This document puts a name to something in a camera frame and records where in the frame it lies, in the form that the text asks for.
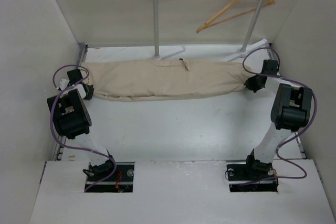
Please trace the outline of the beige cargo trousers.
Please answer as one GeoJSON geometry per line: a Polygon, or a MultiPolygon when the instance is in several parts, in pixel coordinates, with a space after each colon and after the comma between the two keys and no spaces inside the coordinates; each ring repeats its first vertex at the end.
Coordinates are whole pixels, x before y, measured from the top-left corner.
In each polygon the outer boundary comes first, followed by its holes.
{"type": "Polygon", "coordinates": [[[241,91],[252,75],[240,62],[129,60],[84,62],[97,98],[110,101],[201,99],[241,91]]]}

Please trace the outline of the wooden clothes hanger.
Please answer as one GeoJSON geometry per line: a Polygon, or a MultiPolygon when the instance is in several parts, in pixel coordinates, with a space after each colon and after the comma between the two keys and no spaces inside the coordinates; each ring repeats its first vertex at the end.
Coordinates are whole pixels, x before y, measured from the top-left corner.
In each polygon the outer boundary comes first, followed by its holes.
{"type": "Polygon", "coordinates": [[[252,13],[257,10],[257,7],[247,9],[243,12],[240,13],[235,13],[234,15],[231,15],[229,17],[226,17],[222,20],[219,20],[222,18],[226,13],[230,12],[231,10],[235,9],[236,7],[239,7],[242,5],[244,2],[247,4],[251,4],[252,2],[258,2],[260,0],[231,0],[227,5],[225,5],[222,9],[220,9],[216,14],[214,14],[212,17],[210,17],[207,21],[205,21],[203,24],[201,24],[198,29],[196,30],[196,33],[200,33],[204,29],[216,26],[218,24],[227,22],[229,20],[238,18],[240,16],[252,13]]]}

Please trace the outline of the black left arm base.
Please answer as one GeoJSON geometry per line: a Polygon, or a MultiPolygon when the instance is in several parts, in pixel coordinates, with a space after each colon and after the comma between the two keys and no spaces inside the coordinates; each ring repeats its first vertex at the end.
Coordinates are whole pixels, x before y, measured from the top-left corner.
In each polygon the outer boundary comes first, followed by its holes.
{"type": "Polygon", "coordinates": [[[132,193],[133,180],[135,172],[135,163],[117,163],[115,172],[104,181],[97,182],[109,176],[113,170],[112,163],[110,165],[89,165],[88,169],[84,169],[86,175],[85,192],[86,193],[132,193]]]}

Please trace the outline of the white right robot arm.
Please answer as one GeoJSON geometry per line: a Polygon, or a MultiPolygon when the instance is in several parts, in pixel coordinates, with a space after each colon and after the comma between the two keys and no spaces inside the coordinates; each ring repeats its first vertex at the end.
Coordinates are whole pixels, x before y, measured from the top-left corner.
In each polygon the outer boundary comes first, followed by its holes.
{"type": "Polygon", "coordinates": [[[261,73],[254,74],[245,82],[248,90],[257,92],[267,89],[275,94],[269,130],[260,144],[247,156],[243,168],[244,175],[251,180],[260,175],[268,175],[281,145],[294,133],[308,126],[310,121],[313,90],[302,83],[279,76],[278,69],[277,61],[264,60],[261,73]]]}

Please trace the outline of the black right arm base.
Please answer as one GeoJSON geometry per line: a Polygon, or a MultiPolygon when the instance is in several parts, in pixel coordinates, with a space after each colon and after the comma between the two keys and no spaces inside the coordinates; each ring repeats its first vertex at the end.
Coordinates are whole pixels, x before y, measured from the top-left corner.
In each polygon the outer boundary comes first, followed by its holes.
{"type": "Polygon", "coordinates": [[[231,193],[277,193],[279,183],[275,175],[272,165],[260,171],[247,169],[243,163],[229,163],[225,172],[231,193]]]}

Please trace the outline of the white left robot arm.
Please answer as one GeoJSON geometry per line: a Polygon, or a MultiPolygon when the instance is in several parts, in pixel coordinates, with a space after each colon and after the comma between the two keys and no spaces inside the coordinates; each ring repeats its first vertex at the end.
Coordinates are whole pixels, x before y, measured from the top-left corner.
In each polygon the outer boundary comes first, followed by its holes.
{"type": "Polygon", "coordinates": [[[47,99],[50,111],[51,128],[54,133],[75,140],[77,146],[72,150],[87,151],[91,164],[83,172],[95,181],[113,181],[118,175],[115,160],[107,149],[89,137],[92,126],[91,117],[84,101],[91,100],[94,87],[85,83],[89,70],[78,67],[67,72],[67,79],[62,79],[55,86],[60,92],[47,99]]]}

